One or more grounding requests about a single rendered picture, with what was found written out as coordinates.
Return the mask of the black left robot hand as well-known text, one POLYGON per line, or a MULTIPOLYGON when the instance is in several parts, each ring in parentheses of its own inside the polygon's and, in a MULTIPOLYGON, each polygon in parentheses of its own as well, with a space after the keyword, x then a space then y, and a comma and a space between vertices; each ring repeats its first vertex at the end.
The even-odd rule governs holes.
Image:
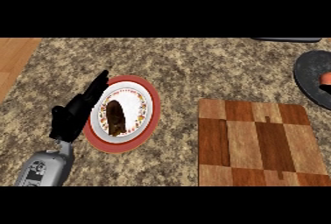
POLYGON ((78 94, 67 106, 52 108, 52 130, 49 137, 73 143, 89 120, 91 111, 110 86, 110 71, 104 70, 83 94, 78 94))

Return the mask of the wooden checkered cutting board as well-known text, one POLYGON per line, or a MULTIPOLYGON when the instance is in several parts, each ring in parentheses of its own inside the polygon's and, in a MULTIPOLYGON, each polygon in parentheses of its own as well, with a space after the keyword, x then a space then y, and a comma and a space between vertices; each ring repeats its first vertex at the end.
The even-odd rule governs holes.
POLYGON ((200 186, 331 186, 301 105, 199 101, 200 186))

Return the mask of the dark grey round pan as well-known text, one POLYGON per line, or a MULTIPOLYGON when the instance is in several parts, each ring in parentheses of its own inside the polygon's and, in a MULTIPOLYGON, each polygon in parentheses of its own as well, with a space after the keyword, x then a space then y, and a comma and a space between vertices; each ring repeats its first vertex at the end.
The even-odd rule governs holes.
POLYGON ((295 82, 310 100, 331 110, 331 91, 320 86, 320 77, 331 72, 331 52, 313 50, 305 52, 295 62, 295 82))

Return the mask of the orange squash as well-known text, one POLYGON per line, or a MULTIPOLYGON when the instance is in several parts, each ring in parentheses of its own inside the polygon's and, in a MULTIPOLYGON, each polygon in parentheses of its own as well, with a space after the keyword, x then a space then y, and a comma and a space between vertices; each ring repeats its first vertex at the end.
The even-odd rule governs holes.
POLYGON ((320 76, 320 84, 321 85, 331 85, 331 72, 321 74, 321 76, 320 76))

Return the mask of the dark brown food piece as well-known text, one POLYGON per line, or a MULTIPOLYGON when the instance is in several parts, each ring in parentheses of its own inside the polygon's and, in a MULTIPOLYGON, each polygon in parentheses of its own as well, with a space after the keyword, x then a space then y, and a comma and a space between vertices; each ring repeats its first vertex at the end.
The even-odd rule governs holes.
POLYGON ((126 132, 126 116, 120 103, 113 100, 107 106, 109 134, 117 136, 126 132))

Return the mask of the white patterned plate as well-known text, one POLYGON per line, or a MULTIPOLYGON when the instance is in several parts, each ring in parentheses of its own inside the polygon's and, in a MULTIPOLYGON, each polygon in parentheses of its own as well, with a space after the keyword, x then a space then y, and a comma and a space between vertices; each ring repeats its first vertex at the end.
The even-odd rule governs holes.
POLYGON ((112 84, 98 100, 91 113, 91 126, 98 137, 113 144, 126 143, 147 129, 153 115, 153 99, 147 88, 134 81, 112 84), (126 116, 126 133, 110 135, 107 105, 116 100, 126 116))

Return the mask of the red round placemat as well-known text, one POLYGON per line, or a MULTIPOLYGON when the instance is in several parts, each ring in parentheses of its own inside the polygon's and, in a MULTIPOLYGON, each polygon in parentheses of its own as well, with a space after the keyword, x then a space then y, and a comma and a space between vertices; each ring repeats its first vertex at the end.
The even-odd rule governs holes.
POLYGON ((94 147, 107 153, 123 153, 138 148, 151 137, 162 116, 162 99, 151 83, 137 75, 120 75, 109 80, 109 88, 92 109, 83 129, 94 147), (120 105, 117 127, 125 132, 110 134, 109 105, 120 105))

